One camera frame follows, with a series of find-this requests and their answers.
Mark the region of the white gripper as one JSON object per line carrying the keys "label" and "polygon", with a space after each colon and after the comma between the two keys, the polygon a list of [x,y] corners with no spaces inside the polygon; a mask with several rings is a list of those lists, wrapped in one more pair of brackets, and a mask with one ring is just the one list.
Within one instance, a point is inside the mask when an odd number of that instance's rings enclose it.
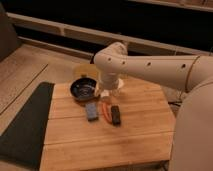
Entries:
{"label": "white gripper", "polygon": [[124,86],[124,81],[118,79],[115,82],[101,82],[96,84],[96,95],[100,95],[104,90],[108,90],[110,94],[114,94]]}

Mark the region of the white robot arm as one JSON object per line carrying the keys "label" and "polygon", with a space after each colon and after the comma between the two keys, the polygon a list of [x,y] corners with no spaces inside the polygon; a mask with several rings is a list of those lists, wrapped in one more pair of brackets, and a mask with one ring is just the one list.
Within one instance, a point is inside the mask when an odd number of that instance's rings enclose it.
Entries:
{"label": "white robot arm", "polygon": [[176,116],[169,171],[213,171],[213,56],[130,56],[115,42],[94,55],[104,89],[127,74],[187,94]]}

